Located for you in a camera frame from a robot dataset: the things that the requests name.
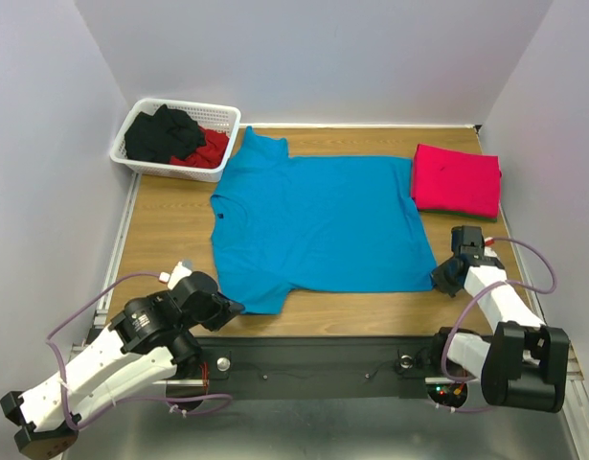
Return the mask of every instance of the gray floor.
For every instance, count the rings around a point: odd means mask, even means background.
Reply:
[[[562,414],[449,414],[396,398],[240,401],[185,420],[160,403],[136,402],[83,431],[66,460],[577,458],[567,433]]]

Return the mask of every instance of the black cloth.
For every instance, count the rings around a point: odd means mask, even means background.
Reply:
[[[172,156],[184,160],[207,145],[198,123],[183,110],[160,106],[156,113],[139,113],[125,133],[126,156],[131,160],[168,165]]]

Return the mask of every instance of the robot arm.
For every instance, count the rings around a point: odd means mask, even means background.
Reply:
[[[479,227],[452,229],[454,255],[432,273],[437,289],[454,296],[464,288],[471,296],[507,280],[496,254],[485,246]],[[510,285],[478,301],[492,331],[489,342],[457,332],[447,351],[450,361],[481,380],[487,403],[557,412],[564,402],[569,337],[532,313]],[[446,331],[438,334],[442,347]]]
[[[129,301],[65,366],[66,382],[57,372],[33,389],[1,399],[7,418],[20,426],[15,442],[21,453],[33,459],[53,458],[116,401],[157,380],[191,375],[202,351],[190,328],[200,324],[216,331],[243,310],[218,292],[210,276],[181,263],[169,276],[168,287]],[[62,385],[68,395],[68,421]]]

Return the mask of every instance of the floor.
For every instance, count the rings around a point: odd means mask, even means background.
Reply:
[[[472,128],[305,128],[257,129],[257,132],[288,140],[290,155],[395,155],[412,157],[420,143],[446,149],[481,153]],[[244,133],[238,135],[238,144]],[[119,274],[138,270],[170,271],[177,261],[191,259],[194,269],[216,277],[210,236],[214,215],[209,204],[215,184],[143,176],[127,234]],[[471,218],[421,215],[435,258],[440,263],[450,255],[453,226],[480,225],[488,236],[505,236],[497,222]],[[509,277],[520,274],[508,244],[496,250]],[[116,288],[109,319],[133,298],[162,287],[149,278],[130,280]],[[468,296],[455,299],[436,291],[416,293],[335,294],[292,291],[276,316],[243,315],[218,334],[228,336],[284,335],[427,335],[454,323]],[[474,310],[464,327],[489,332],[480,311]],[[195,334],[209,334],[204,330]]]

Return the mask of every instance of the pink folded fabric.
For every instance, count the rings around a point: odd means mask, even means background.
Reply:
[[[411,197],[419,210],[497,219],[500,196],[497,156],[418,145]]]

